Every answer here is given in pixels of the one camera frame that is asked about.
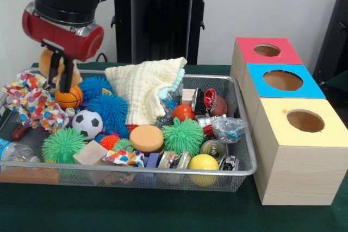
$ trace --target soccer ball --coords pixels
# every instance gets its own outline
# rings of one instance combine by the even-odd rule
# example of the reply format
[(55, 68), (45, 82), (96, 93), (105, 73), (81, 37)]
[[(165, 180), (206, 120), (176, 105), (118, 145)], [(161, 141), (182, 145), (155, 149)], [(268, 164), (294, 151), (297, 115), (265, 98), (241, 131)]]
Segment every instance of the soccer ball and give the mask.
[(72, 128), (81, 131), (86, 140), (92, 140), (103, 130), (103, 121), (99, 113), (82, 110), (72, 119)]

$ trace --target green spiky ball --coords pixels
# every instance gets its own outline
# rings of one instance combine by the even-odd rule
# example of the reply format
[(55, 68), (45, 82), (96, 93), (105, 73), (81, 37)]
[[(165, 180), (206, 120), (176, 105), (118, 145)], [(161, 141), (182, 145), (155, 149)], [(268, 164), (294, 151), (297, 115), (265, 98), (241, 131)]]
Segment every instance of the green spiky ball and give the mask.
[(117, 152), (121, 149), (125, 149), (126, 152), (132, 152), (134, 150), (133, 144), (128, 139), (120, 139), (113, 148), (114, 152)]
[(45, 162), (74, 164), (73, 155), (85, 146), (84, 135), (78, 130), (64, 128), (44, 140), (42, 155)]
[(163, 126), (162, 133), (166, 151), (189, 152), (192, 157), (200, 153), (204, 134), (197, 122), (187, 118), (180, 123), (174, 118), (174, 125)]

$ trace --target wire mesh basket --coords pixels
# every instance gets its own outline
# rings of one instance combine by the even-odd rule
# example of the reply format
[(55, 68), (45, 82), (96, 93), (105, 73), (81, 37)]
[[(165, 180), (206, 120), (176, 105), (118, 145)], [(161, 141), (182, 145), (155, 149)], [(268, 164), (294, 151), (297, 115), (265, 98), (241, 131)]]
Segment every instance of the wire mesh basket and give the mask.
[[(37, 68), (25, 71), (39, 73)], [(81, 75), (83, 78), (104, 76), (103, 71), (92, 70), (81, 70)], [(186, 74), (183, 87), (214, 88), (228, 104), (227, 116), (240, 117), (247, 121), (238, 83), (233, 78)], [(6, 96), (0, 98), (1, 108)], [(0, 126), (0, 138), (10, 140), (11, 133), (21, 124), (21, 119), (14, 112), (5, 113), (3, 117), (5, 120)], [(47, 132), (31, 129), (19, 143), (29, 146), (43, 161), (41, 147), (48, 135)], [(249, 130), (246, 130), (237, 143), (228, 145), (227, 149), (229, 155), (237, 156), (239, 159), (237, 171), (0, 161), (0, 182), (235, 192), (245, 177), (252, 175), (257, 167)], [(98, 183), (93, 183), (91, 177), (104, 178)]]

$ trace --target colorful polka dot fabric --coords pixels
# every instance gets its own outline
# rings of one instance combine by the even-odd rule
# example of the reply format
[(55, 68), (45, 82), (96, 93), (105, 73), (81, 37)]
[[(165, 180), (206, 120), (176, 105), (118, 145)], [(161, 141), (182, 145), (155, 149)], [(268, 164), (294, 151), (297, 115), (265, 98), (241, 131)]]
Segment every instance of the colorful polka dot fabric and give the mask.
[(112, 162), (117, 165), (144, 167), (144, 154), (140, 151), (126, 152), (124, 149), (117, 152), (108, 151), (103, 157), (103, 161)]
[(25, 127), (44, 127), (51, 133), (65, 127), (69, 118), (43, 87), (46, 78), (35, 73), (20, 73), (17, 81), (3, 87), (5, 107), (18, 112)]

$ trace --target red square top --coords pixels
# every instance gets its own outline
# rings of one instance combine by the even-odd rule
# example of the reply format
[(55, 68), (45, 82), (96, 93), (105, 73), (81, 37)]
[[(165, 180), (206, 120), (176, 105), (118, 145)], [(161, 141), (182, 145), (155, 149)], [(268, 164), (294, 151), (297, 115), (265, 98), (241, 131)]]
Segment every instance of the red square top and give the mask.
[(287, 38), (238, 37), (237, 43), (248, 64), (303, 64)]

